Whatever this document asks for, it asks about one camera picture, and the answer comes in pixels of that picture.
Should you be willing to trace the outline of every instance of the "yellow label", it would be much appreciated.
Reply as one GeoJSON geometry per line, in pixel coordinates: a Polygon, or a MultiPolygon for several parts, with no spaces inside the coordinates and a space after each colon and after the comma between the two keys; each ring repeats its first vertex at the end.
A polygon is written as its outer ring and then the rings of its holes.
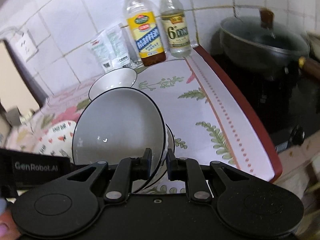
{"type": "Polygon", "coordinates": [[[189,32],[184,13],[161,16],[171,48],[190,45],[189,32]]]}
{"type": "Polygon", "coordinates": [[[164,52],[159,29],[152,12],[140,13],[129,18],[128,25],[141,58],[164,52]]]}

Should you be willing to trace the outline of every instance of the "hand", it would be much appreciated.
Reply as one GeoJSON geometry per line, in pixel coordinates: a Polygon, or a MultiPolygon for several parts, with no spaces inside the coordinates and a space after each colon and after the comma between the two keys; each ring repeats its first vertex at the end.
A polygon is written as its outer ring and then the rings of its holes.
{"type": "Polygon", "coordinates": [[[7,208],[6,199],[0,198],[0,240],[16,240],[20,235],[7,208]]]}

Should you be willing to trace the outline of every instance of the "pan handle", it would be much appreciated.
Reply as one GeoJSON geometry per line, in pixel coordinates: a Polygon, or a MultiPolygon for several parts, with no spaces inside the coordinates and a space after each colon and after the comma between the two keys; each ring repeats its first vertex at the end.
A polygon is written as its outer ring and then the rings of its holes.
{"type": "Polygon", "coordinates": [[[311,58],[300,57],[299,67],[306,73],[320,80],[320,63],[311,58]]]}
{"type": "Polygon", "coordinates": [[[261,18],[261,27],[272,30],[275,14],[267,8],[261,8],[259,12],[260,12],[260,18],[261,18]]]}

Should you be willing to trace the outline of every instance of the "electrical outlet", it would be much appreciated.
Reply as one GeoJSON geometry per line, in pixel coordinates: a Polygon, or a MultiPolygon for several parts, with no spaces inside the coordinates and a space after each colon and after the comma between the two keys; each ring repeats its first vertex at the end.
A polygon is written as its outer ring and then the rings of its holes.
{"type": "Polygon", "coordinates": [[[37,47],[26,31],[23,33],[23,36],[16,42],[16,49],[25,62],[27,62],[31,57],[33,57],[34,54],[38,52],[37,47]]]}

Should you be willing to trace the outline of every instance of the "glass bottle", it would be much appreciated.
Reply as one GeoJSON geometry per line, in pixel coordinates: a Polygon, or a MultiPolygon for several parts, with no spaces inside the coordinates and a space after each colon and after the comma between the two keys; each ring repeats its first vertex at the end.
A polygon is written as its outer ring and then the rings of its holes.
{"type": "Polygon", "coordinates": [[[161,0],[160,13],[172,56],[189,56],[192,47],[182,3],[179,0],[161,0]]]}
{"type": "Polygon", "coordinates": [[[126,0],[125,13],[132,36],[145,66],[166,60],[153,12],[143,0],[126,0]]]}

